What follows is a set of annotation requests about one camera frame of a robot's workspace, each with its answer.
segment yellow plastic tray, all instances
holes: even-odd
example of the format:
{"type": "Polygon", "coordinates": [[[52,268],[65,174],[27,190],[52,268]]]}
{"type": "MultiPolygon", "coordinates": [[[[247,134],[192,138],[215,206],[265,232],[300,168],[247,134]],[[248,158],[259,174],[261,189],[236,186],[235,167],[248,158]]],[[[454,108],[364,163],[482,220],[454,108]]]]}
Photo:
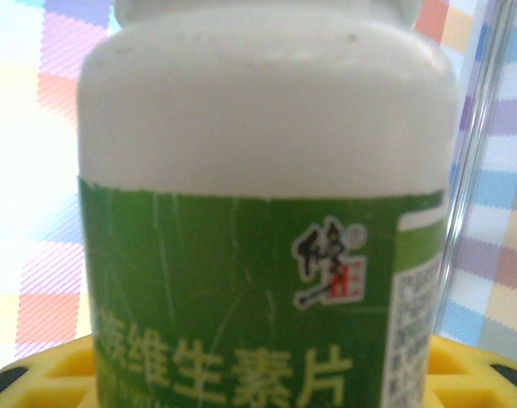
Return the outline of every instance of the yellow plastic tray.
{"type": "MultiPolygon", "coordinates": [[[[517,408],[517,387],[491,365],[517,370],[493,353],[432,336],[424,408],[517,408]]],[[[92,338],[17,361],[28,371],[0,393],[0,408],[97,408],[92,338]]]]}

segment black object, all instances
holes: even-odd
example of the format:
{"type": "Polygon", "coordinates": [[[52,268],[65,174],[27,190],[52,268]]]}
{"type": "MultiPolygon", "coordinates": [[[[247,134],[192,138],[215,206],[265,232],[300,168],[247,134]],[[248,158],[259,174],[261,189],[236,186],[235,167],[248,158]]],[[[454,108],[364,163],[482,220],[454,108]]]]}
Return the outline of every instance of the black object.
{"type": "Polygon", "coordinates": [[[494,368],[495,371],[498,372],[501,376],[506,378],[506,380],[510,381],[514,386],[517,387],[517,370],[500,364],[493,364],[491,367],[494,368]]]}
{"type": "Polygon", "coordinates": [[[15,367],[11,370],[0,372],[0,394],[9,386],[24,376],[28,369],[26,367],[15,367]]]}

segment bottle shoulder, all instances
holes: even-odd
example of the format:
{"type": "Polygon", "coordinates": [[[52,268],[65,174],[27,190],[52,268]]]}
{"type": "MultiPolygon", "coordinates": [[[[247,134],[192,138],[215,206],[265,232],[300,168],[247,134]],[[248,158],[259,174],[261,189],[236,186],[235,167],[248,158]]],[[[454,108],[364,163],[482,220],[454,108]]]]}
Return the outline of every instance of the bottle shoulder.
{"type": "Polygon", "coordinates": [[[221,8],[149,20],[100,44],[82,80],[231,75],[247,81],[298,73],[443,88],[455,82],[446,56],[417,33],[317,7],[221,8]]]}

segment bottle cap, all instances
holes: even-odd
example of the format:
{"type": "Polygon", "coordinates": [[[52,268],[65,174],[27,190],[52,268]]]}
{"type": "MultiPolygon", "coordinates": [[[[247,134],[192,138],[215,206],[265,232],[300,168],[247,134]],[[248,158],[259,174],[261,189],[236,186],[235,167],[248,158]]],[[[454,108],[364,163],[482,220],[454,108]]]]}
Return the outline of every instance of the bottle cap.
{"type": "MultiPolygon", "coordinates": [[[[115,17],[119,25],[128,24],[146,19],[153,15],[178,9],[188,9],[203,5],[279,4],[281,0],[115,0],[115,17]]],[[[399,21],[406,26],[413,26],[421,8],[423,0],[293,0],[298,5],[318,3],[340,8],[354,9],[370,15],[382,16],[388,10],[395,10],[399,21]]]]}

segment checkered tablecloth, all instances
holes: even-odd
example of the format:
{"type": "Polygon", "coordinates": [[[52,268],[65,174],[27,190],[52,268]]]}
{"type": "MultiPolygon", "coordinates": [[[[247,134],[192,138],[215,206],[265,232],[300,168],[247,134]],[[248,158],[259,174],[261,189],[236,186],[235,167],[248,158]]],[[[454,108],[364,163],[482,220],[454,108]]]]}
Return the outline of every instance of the checkered tablecloth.
{"type": "Polygon", "coordinates": [[[517,10],[499,86],[441,334],[517,360],[517,10]]]}
{"type": "MultiPolygon", "coordinates": [[[[473,72],[483,20],[479,10],[484,1],[426,0],[416,25],[419,31],[441,44],[463,87],[473,72]]],[[[77,199],[75,91],[85,54],[118,30],[110,3],[109,0],[0,0],[0,367],[90,331],[77,199]]],[[[517,44],[511,53],[517,54],[517,44]]],[[[517,84],[512,84],[510,89],[506,92],[516,93],[517,84]]],[[[512,114],[515,108],[511,103],[507,101],[499,109],[512,114]]],[[[489,166],[508,166],[494,158],[496,146],[500,145],[506,149],[502,151],[517,149],[517,137],[491,136],[489,166]]],[[[499,188],[517,180],[515,167],[509,171],[503,167],[504,173],[493,167],[490,171],[493,176],[484,176],[482,185],[499,188]]],[[[484,239],[481,235],[474,236],[477,232],[469,232],[465,245],[484,247],[488,256],[487,248],[496,248],[497,252],[491,253],[502,252],[497,258],[501,258],[501,264],[511,265],[505,267],[509,272],[517,269],[517,213],[510,212],[511,200],[502,200],[499,208],[488,207],[489,201],[480,202],[471,220],[474,225],[478,223],[477,217],[489,219],[487,211],[501,213],[503,218],[488,221],[481,234],[487,234],[490,229],[500,231],[510,219],[513,227],[508,231],[512,235],[506,235],[504,241],[491,242],[489,238],[496,232],[484,239]],[[501,245],[509,240],[513,243],[511,249],[501,251],[501,245]]],[[[466,252],[471,258],[476,257],[476,265],[481,262],[478,259],[481,249],[477,251],[466,252]]],[[[506,285],[505,292],[497,289],[492,292],[492,284],[486,285],[492,281],[492,272],[486,271],[491,271],[493,264],[497,265],[491,261],[487,264],[489,269],[480,271],[462,267],[464,272],[457,274],[462,277],[457,278],[452,295],[452,307],[448,310],[452,318],[446,323],[446,332],[467,343],[472,343],[469,340],[473,337],[465,337],[464,331],[449,326],[457,326],[461,321],[458,314],[474,313],[473,321],[476,321],[475,316],[486,313],[490,294],[493,299],[493,294],[498,297],[507,291],[515,293],[509,289],[514,285],[506,285]],[[465,285],[464,279],[471,285],[472,279],[483,282],[484,292],[480,295],[483,304],[458,301],[457,288],[465,285]]],[[[517,272],[504,276],[517,279],[517,272]]],[[[481,326],[475,327],[476,333],[480,333],[481,326]]]]}

